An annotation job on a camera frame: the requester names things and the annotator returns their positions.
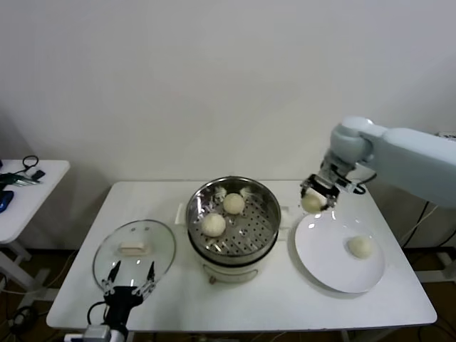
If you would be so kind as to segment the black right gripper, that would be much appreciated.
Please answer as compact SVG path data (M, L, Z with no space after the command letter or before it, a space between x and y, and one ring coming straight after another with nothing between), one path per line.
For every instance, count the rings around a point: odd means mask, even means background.
M339 189L336 186L338 176L332 170L320 170L301 183L301 198L314 194L314 190L323 196L320 210L334 208L338 201Z

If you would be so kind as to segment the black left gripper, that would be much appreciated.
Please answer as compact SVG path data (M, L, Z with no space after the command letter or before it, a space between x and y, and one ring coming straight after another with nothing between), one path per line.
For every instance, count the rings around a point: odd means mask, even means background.
M126 326L130 312L143 303L143 296L149 296L155 289L154 262L150 265L145 283L138 288L136 286L114 287L119 269L120 261L117 261L110 270L108 277L101 281L103 298L108 306L105 322L109 326Z

